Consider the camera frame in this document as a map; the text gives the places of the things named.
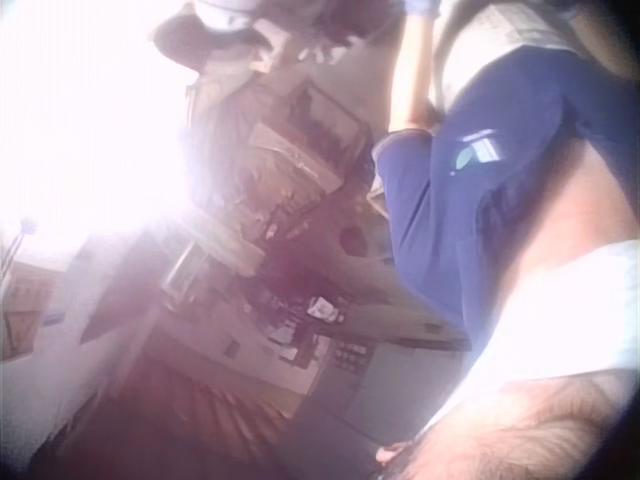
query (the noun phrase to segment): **shirt logo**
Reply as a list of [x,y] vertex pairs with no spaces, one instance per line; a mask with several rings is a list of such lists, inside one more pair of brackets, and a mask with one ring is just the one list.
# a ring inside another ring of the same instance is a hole
[[469,143],[456,158],[455,169],[462,170],[464,167],[475,160],[477,163],[488,163],[502,160],[499,149],[495,140],[489,138],[489,135],[495,133],[495,130],[481,130],[463,137],[463,142]]

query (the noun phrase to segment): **glove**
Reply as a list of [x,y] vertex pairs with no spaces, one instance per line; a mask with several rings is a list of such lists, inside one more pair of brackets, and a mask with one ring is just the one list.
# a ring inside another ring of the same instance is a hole
[[404,0],[404,10],[409,15],[437,17],[440,10],[440,0]]

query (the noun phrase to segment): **person wearing cap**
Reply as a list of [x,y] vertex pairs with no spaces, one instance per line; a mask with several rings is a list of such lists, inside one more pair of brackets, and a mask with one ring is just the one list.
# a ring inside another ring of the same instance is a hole
[[486,6],[435,65],[462,3],[406,2],[373,156],[401,278],[476,359],[381,478],[571,478],[637,391],[640,96],[544,5]]

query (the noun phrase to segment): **blue shirt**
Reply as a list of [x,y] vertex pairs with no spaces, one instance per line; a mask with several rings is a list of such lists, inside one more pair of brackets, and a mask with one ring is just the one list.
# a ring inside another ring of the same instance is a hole
[[638,132],[638,92],[571,52],[522,47],[494,62],[434,137],[406,130],[374,148],[401,277],[482,347],[500,278],[558,168],[553,151],[586,138],[637,206]]

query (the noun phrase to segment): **white cloth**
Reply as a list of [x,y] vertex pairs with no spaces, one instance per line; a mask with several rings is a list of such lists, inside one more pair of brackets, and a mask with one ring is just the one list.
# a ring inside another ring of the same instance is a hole
[[486,349],[427,424],[507,382],[640,369],[640,241],[607,245],[538,274],[507,300]]
[[[442,1],[440,16],[434,25],[435,45],[451,12],[464,1],[469,0]],[[460,32],[447,57],[442,80],[445,111],[480,70],[525,45],[576,51],[566,35],[524,3],[490,5],[480,12]],[[429,99],[435,105],[433,81]]]

